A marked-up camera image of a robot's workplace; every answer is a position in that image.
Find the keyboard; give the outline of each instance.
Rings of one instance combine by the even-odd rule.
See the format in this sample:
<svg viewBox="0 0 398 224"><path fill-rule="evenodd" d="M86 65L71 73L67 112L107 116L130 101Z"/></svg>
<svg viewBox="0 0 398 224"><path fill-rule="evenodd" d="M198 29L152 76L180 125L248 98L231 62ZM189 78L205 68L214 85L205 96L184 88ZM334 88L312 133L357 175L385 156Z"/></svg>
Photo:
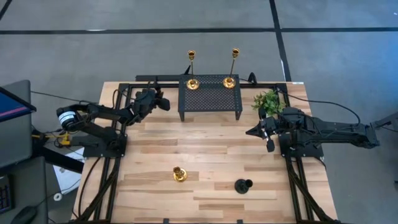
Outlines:
<svg viewBox="0 0 398 224"><path fill-rule="evenodd" d="M12 209L11 186L8 175L0 176L0 214Z"/></svg>

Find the black mesh platform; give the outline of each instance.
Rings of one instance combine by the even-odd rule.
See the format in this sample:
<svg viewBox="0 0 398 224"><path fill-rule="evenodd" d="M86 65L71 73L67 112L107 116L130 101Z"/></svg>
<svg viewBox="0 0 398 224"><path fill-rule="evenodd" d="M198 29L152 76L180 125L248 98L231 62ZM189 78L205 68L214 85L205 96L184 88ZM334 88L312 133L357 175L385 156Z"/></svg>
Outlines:
<svg viewBox="0 0 398 224"><path fill-rule="evenodd" d="M229 75L195 75L199 81L197 90L187 88L191 75L181 75L178 87L178 112L184 121L184 112L235 111L238 120L242 112L239 75L232 75L236 86L232 89L223 86L224 78Z"/></svg>

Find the gold object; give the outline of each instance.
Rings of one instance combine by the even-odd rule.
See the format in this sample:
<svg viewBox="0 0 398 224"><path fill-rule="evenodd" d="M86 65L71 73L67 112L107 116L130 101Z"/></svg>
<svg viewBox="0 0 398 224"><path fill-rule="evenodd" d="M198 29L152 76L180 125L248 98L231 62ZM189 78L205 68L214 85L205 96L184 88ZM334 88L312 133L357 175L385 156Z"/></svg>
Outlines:
<svg viewBox="0 0 398 224"><path fill-rule="evenodd" d="M235 64L235 59L238 57L239 53L241 51L238 48L233 48L232 49L232 66L231 66L231 72L229 73L229 77L224 78L223 80L223 85L225 88L234 88L236 85L235 79L232 78L232 72L234 70L234 64Z"/></svg>
<svg viewBox="0 0 398 224"><path fill-rule="evenodd" d="M189 61L191 62L192 78L190 80L188 80L187 87L190 90L196 90L197 88L199 88L199 81L197 79L193 78L193 59L195 58L195 54L196 54L196 52L194 50L188 51L188 58L189 58Z"/></svg>
<svg viewBox="0 0 398 224"><path fill-rule="evenodd" d="M174 177L174 180L177 182L184 182L188 177L187 171L185 171L185 169L183 169L183 168L174 167L173 168L173 177Z"/></svg>

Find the floor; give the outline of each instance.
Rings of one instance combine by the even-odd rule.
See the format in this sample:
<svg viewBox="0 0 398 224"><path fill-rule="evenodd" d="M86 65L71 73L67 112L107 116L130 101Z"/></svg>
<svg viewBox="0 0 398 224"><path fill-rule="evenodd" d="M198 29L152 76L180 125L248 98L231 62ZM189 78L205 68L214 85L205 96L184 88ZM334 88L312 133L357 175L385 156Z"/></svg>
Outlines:
<svg viewBox="0 0 398 224"><path fill-rule="evenodd" d="M273 28L266 0L0 0L0 83L29 79L32 89L98 101L105 81L131 81L136 75L175 75L196 50L195 72L229 71L232 47L239 47L236 73L254 72L260 81L304 82L312 100L349 106L363 123L398 110L396 63L398 2L395 0L276 0L286 57L274 32L183 34L51 34L2 30L178 29L212 27ZM384 27L393 32L354 32L351 27ZM308 28L284 32L286 28ZM344 32L308 32L342 28ZM32 95L38 111L33 124L57 129L55 110L71 101ZM355 122L339 108L311 104L314 116ZM381 147L367 150L324 144L325 162L339 219L347 223L394 223L398 219L397 133L377 131ZM48 191L58 186L48 167ZM49 202L49 217L70 218L76 193Z"/></svg>

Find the gold candlestick base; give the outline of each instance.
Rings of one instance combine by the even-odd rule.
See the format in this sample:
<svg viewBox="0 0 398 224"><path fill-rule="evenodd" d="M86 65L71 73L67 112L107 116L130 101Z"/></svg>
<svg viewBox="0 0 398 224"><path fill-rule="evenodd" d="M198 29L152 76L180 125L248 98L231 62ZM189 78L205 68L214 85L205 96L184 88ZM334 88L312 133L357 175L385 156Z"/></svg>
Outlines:
<svg viewBox="0 0 398 224"><path fill-rule="evenodd" d="M225 88L234 88L236 85L235 79L231 77L226 77L223 80L223 85Z"/></svg>
<svg viewBox="0 0 398 224"><path fill-rule="evenodd" d="M190 79L187 81L187 87L190 90L196 90L197 88L199 88L199 81L196 79Z"/></svg>
<svg viewBox="0 0 398 224"><path fill-rule="evenodd" d="M183 169L183 168L174 167L173 177L174 177L174 180L177 182L184 182L188 177L187 171L185 171L185 169Z"/></svg>

